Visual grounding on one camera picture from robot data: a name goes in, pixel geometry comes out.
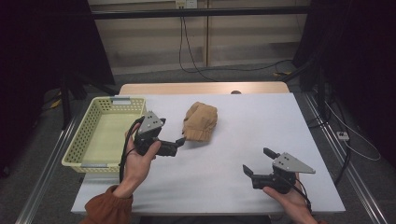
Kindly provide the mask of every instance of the black cable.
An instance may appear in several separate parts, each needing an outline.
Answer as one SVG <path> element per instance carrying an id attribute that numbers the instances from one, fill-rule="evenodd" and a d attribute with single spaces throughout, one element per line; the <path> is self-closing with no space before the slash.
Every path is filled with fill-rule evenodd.
<path id="1" fill-rule="evenodd" d="M 132 130 L 134 129 L 134 126 L 135 126 L 137 123 L 143 122 L 143 119 L 144 119 L 144 118 L 145 118 L 145 117 L 143 116 L 142 118 L 135 120 L 134 123 L 133 123 L 133 124 L 131 125 L 131 127 L 129 128 L 128 133 L 126 134 L 125 143 L 124 143 L 124 147 L 123 147 L 123 149 L 122 149 L 122 155 L 121 155 L 121 160 L 120 160 L 120 182 L 122 182 L 122 179 L 123 179 L 123 174 L 124 174 L 124 169 L 125 169 L 126 158 L 128 157 L 129 153 L 133 150 L 133 149 L 132 149 L 131 151 L 129 151 L 128 153 L 126 153 L 126 148 L 128 147 L 128 142 L 129 142 L 129 139 L 131 138 L 131 135 L 132 135 Z"/>
<path id="2" fill-rule="evenodd" d="M 195 68 L 196 71 L 199 73 L 199 75 L 201 75 L 201 77 L 204 77 L 204 78 L 206 78 L 206 79 L 208 79 L 208 80 L 211 80 L 211 81 L 218 82 L 218 81 L 215 80 L 215 79 L 212 79 L 212 78 L 210 78 L 210 77 L 204 76 L 204 75 L 201 73 L 201 71 L 197 68 L 197 66 L 196 66 L 196 64 L 195 64 L 195 61 L 194 61 L 194 58 L 192 57 L 191 47 L 190 47 L 190 41 L 189 41 L 189 37 L 188 37 L 188 35 L 187 35 L 186 20 L 184 19 L 184 17 L 180 17 L 180 22 L 181 22 L 181 29 L 180 29 L 181 34 L 180 34 L 180 49 L 179 49 L 179 51 L 178 51 L 178 62 L 180 63 L 181 69 L 182 69 L 183 71 L 185 71 L 185 72 L 188 72 L 188 71 L 187 71 L 186 69 L 184 69 L 183 66 L 181 65 L 181 55 L 180 55 L 180 52 L 181 52 L 181 45 L 182 45 L 182 43 L 183 43 L 183 23 L 184 23 L 184 34 L 186 35 L 186 40 L 187 40 L 187 44 L 188 44 L 188 46 L 189 46 L 189 52 L 190 52 L 190 56 L 191 56 L 191 60 L 192 60 L 192 64 L 194 65 L 194 68 Z"/>
<path id="3" fill-rule="evenodd" d="M 342 110 L 342 108 L 341 108 L 341 106 L 339 105 L 339 103 L 338 103 L 337 100 L 335 100 L 335 104 L 337 105 L 338 110 L 340 111 L 341 119 L 343 120 L 343 122 L 344 122 L 345 124 L 347 124 L 347 121 L 346 121 L 345 116 L 344 116 L 344 112 L 343 112 L 343 110 Z M 339 120 L 338 120 L 338 125 L 339 125 L 339 126 L 341 127 L 341 129 L 343 130 L 343 126 L 339 123 Z M 347 142 L 350 144 L 349 129 L 346 129 L 346 133 L 347 133 L 347 135 L 349 136 L 349 140 L 348 140 Z M 337 186 L 337 185 L 339 184 L 341 178 L 343 177 L 343 174 L 344 174 L 344 172 L 345 172 L 347 166 L 349 165 L 349 161 L 350 161 L 351 155 L 352 155 L 352 150 L 351 150 L 349 147 L 347 147 L 347 148 L 346 148 L 346 156 L 345 156 L 345 158 L 344 158 L 343 167 L 341 168 L 341 170 L 340 170 L 340 172 L 339 172 L 337 178 L 336 178 L 335 181 L 334 181 L 334 185 L 335 185 L 335 186 Z"/>
<path id="4" fill-rule="evenodd" d="M 206 69 L 198 69 L 197 66 L 196 66 L 196 64 L 195 64 L 195 61 L 194 61 L 194 59 L 193 59 L 193 57 L 192 57 L 190 41 L 189 41 L 189 37 L 188 37 L 188 35 L 187 35 L 187 25 L 186 25 L 186 21 L 185 21 L 184 17 L 183 17 L 183 18 L 180 18 L 180 22 L 181 22 L 181 29 L 180 29 L 180 47 L 179 47 L 179 50 L 178 50 L 178 62 L 179 62 L 179 64 L 180 64 L 180 68 L 181 68 L 184 72 L 187 72 L 187 73 L 199 73 L 201 76 L 203 76 L 201 72 L 204 72 L 204 71 L 239 71 L 239 72 L 253 72 L 253 71 L 260 71 L 260 70 L 263 70 L 263 69 L 266 69 L 266 68 L 270 68 L 270 67 L 273 67 L 273 66 L 277 66 L 277 65 L 280 64 L 280 63 L 291 62 L 291 61 L 292 61 L 291 59 L 285 59 L 285 60 L 278 61 L 278 62 L 276 62 L 276 63 L 272 63 L 272 64 L 270 64 L 270 65 L 266 65 L 266 66 L 264 66 L 264 67 L 251 68 L 251 69 L 242 69 L 242 68 L 206 68 Z M 184 23 L 185 36 L 186 36 L 186 40 L 187 40 L 187 44 L 188 44 L 188 47 L 189 47 L 189 52 L 190 52 L 191 60 L 192 60 L 192 63 L 193 63 L 193 65 L 194 65 L 195 71 L 189 71 L 189 70 L 185 69 L 185 68 L 182 66 L 182 64 L 181 64 L 181 48 L 182 48 L 182 43 L 183 43 L 183 23 Z"/>
<path id="5" fill-rule="evenodd" d="M 306 207 L 308 208 L 309 213 L 312 213 L 311 201 L 309 201 L 308 196 L 306 195 L 305 187 L 304 187 L 304 185 L 301 183 L 301 181 L 298 180 L 298 179 L 296 178 L 296 180 L 298 180 L 298 182 L 300 183 L 300 185 L 301 185 L 302 188 L 304 189 L 305 193 L 303 193 L 303 192 L 302 192 L 300 189 L 298 189 L 295 185 L 291 184 L 291 183 L 289 182 L 289 180 L 283 178 L 282 176 L 276 175 L 276 177 L 278 177 L 279 179 L 281 179 L 281 180 L 282 180 L 283 182 L 285 182 L 286 184 L 290 185 L 290 186 L 291 186 L 294 190 L 296 190 L 301 196 L 303 196 L 303 198 L 304 198 L 305 201 L 306 201 Z"/>

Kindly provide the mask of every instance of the sleeve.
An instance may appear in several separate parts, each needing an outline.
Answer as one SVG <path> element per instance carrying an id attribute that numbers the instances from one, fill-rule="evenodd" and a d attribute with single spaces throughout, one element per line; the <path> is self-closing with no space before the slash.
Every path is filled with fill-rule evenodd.
<path id="1" fill-rule="evenodd" d="M 97 195 L 85 204 L 87 216 L 80 224 L 131 223 L 133 197 L 121 199 L 113 195 L 117 186 L 112 186 L 104 194 Z"/>

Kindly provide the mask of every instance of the wrist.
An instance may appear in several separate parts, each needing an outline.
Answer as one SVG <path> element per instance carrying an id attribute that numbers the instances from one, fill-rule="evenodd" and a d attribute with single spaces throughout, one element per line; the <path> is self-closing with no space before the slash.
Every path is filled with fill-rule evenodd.
<path id="1" fill-rule="evenodd" d="M 131 198 L 132 194 L 137 189 L 137 186 L 137 184 L 126 183 L 125 181 L 122 181 L 119 186 L 113 191 L 113 195 L 122 199 Z"/>
<path id="2" fill-rule="evenodd" d="M 295 221 L 295 224 L 318 224 L 311 214 L 303 216 L 302 220 Z"/>

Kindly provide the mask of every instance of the cable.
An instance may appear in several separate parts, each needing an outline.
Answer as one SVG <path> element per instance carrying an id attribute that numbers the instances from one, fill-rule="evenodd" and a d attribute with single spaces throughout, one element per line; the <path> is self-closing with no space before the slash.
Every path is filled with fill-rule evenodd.
<path id="1" fill-rule="evenodd" d="M 306 194 L 306 190 L 305 190 L 305 187 L 304 187 L 303 183 L 301 183 L 301 181 L 298 180 L 298 179 L 296 178 L 296 180 L 298 180 L 298 182 L 300 183 L 300 185 L 301 185 L 301 187 L 303 188 L 303 190 L 304 190 L 305 193 L 303 193 L 303 192 L 302 192 L 300 189 L 298 189 L 295 185 L 291 184 L 291 183 L 289 182 L 289 180 L 283 178 L 282 176 L 276 175 L 276 177 L 279 177 L 279 179 L 281 179 L 283 182 L 285 182 L 285 183 L 287 183 L 288 185 L 290 185 L 290 186 L 291 186 L 294 190 L 296 190 L 301 196 L 303 196 L 303 198 L 304 198 L 305 201 L 306 201 L 306 207 L 308 208 L 309 213 L 312 213 L 311 201 L 309 201 L 309 199 L 308 199 L 308 195 Z"/>
<path id="2" fill-rule="evenodd" d="M 373 159 L 373 158 L 370 158 L 370 157 L 368 157 L 368 156 L 365 156 L 365 155 L 359 153 L 356 149 L 354 149 L 354 148 L 352 148 L 350 145 L 348 145 L 348 144 L 347 144 L 347 141 L 344 141 L 344 143 L 346 144 L 346 146 L 347 146 L 349 149 L 351 149 L 352 151 L 354 151 L 356 154 L 358 154 L 358 155 L 360 155 L 360 156 L 366 158 L 367 160 L 370 160 L 370 161 L 379 161 L 379 160 L 381 159 L 381 154 L 380 154 L 380 153 L 378 153 L 378 158 Z"/>
<path id="3" fill-rule="evenodd" d="M 266 68 L 270 68 L 270 67 L 273 67 L 273 66 L 277 66 L 277 65 L 280 64 L 280 63 L 291 62 L 291 59 L 285 59 L 285 60 L 278 61 L 278 62 L 276 62 L 276 63 L 272 63 L 272 64 L 270 64 L 270 65 L 266 65 L 266 66 L 264 66 L 264 67 L 251 68 L 251 69 L 241 69 L 241 68 L 206 68 L 206 69 L 198 69 L 197 66 L 196 66 L 196 64 L 195 64 L 195 61 L 194 61 L 194 59 L 193 59 L 193 57 L 192 57 L 190 41 L 189 41 L 189 37 L 188 37 L 188 35 L 187 35 L 187 25 L 186 25 L 186 21 L 185 21 L 184 17 L 180 17 L 180 22 L 181 22 L 181 28 L 180 28 L 180 47 L 179 47 L 179 50 L 178 50 L 178 62 L 179 62 L 179 64 L 180 64 L 180 68 L 181 68 L 184 72 L 187 72 L 187 73 L 199 73 L 199 74 L 200 74 L 201 76 L 203 76 L 204 78 L 207 78 L 207 79 L 212 80 L 212 81 L 216 81 L 216 80 L 211 79 L 211 78 L 209 78 L 209 77 L 205 77 L 204 75 L 202 75 L 201 72 L 204 72 L 204 71 L 239 71 L 239 72 L 252 72 L 252 71 L 260 71 L 260 70 L 263 70 L 263 69 L 266 69 Z M 187 40 L 187 45 L 188 45 L 188 47 L 189 47 L 189 52 L 190 52 L 191 60 L 192 60 L 192 63 L 193 63 L 193 65 L 194 65 L 195 71 L 186 70 L 186 69 L 182 66 L 182 63 L 181 63 L 181 48 L 182 48 L 182 44 L 183 44 L 183 24 L 184 24 L 184 31 L 185 31 L 185 36 L 186 36 L 186 40 Z"/>
<path id="4" fill-rule="evenodd" d="M 332 110 L 332 108 L 325 102 L 325 104 L 327 105 L 327 107 L 329 107 L 329 109 L 332 111 L 332 113 L 335 115 L 335 117 L 344 125 L 346 126 L 350 131 L 352 131 L 353 133 L 355 133 L 357 136 L 359 136 L 361 139 L 363 139 L 366 143 L 368 143 L 370 146 L 372 146 L 376 152 L 378 153 L 378 159 L 375 159 L 375 161 L 379 161 L 381 159 L 381 154 L 379 153 L 378 149 L 371 143 L 369 142 L 367 139 L 365 139 L 363 136 L 361 136 L 359 133 L 357 133 L 355 130 L 353 130 L 352 128 L 350 128 L 349 126 L 347 126 L 340 118 L 338 118 L 338 116 L 334 113 L 334 111 Z"/>
<path id="5" fill-rule="evenodd" d="M 123 149 L 122 149 L 122 155 L 121 155 L 121 160 L 120 160 L 120 183 L 122 182 L 122 179 L 123 179 L 123 174 L 124 174 L 124 169 L 125 169 L 126 158 L 128 157 L 128 154 L 129 154 L 132 150 L 134 150 L 134 149 L 131 149 L 128 153 L 126 153 L 126 148 L 128 147 L 128 142 L 129 142 L 129 139 L 131 138 L 131 135 L 132 135 L 132 130 L 134 129 L 134 126 L 135 126 L 137 123 L 142 123 L 144 118 L 145 118 L 145 117 L 143 116 L 143 117 L 141 117 L 140 119 L 135 120 L 134 123 L 133 123 L 133 124 L 131 125 L 131 127 L 129 128 L 128 133 L 126 134 L 125 142 L 124 142 L 124 147 L 123 147 Z"/>
<path id="6" fill-rule="evenodd" d="M 179 49 L 179 51 L 178 51 L 178 62 L 180 63 L 181 69 L 182 69 L 183 71 L 185 71 L 185 72 L 188 72 L 188 71 L 185 70 L 185 69 L 183 68 L 183 66 L 181 65 L 181 46 L 182 46 L 182 44 L 183 44 L 183 23 L 184 23 L 184 34 L 186 35 L 186 40 L 187 40 L 187 44 L 188 44 L 188 46 L 189 46 L 189 52 L 190 52 L 190 56 L 191 56 L 191 60 L 192 60 L 192 64 L 194 65 L 194 68 L 195 68 L 196 71 L 199 73 L 199 75 L 201 75 L 201 77 L 204 77 L 204 78 L 209 79 L 209 80 L 211 80 L 211 81 L 218 82 L 218 81 L 215 80 L 215 79 L 212 79 L 212 78 L 210 78 L 210 77 L 204 76 L 204 75 L 201 73 L 201 71 L 197 68 L 197 66 L 196 66 L 196 64 L 195 64 L 195 61 L 194 61 L 194 58 L 192 57 L 191 47 L 190 47 L 190 41 L 189 41 L 189 37 L 188 37 L 188 35 L 187 35 L 186 20 L 184 19 L 184 17 L 180 17 L 180 23 L 181 23 L 181 29 L 180 29 L 180 49 Z"/>

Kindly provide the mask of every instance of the wooden table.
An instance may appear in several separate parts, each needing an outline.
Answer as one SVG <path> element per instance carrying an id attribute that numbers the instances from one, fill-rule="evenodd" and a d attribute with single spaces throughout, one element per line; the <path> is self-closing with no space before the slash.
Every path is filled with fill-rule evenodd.
<path id="1" fill-rule="evenodd" d="M 227 94 L 241 93 L 285 93 L 289 92 L 284 82 L 192 82 L 192 83 L 149 83 L 126 84 L 120 90 L 125 94 Z"/>

